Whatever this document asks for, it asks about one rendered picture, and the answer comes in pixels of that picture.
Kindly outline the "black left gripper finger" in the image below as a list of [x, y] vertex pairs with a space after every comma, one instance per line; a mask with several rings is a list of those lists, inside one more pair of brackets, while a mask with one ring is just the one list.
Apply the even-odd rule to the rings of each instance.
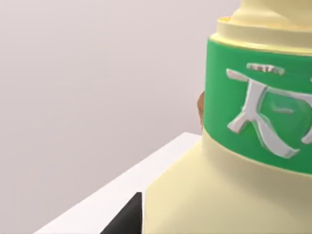
[[137, 192], [100, 234], [142, 234], [142, 192]]

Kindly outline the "cream trophy with green band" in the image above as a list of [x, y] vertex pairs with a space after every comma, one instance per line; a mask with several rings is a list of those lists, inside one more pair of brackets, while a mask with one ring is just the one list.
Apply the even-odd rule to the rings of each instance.
[[312, 234], [312, 0], [241, 0], [207, 41], [202, 138], [143, 234]]

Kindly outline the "brown bread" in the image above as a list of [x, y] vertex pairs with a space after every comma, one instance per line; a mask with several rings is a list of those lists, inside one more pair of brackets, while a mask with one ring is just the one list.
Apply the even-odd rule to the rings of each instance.
[[197, 109], [198, 109], [198, 115], [200, 119], [200, 125], [201, 128], [203, 128], [203, 114], [204, 114], [204, 97], [205, 96], [205, 91], [203, 91], [198, 100], [197, 100]]

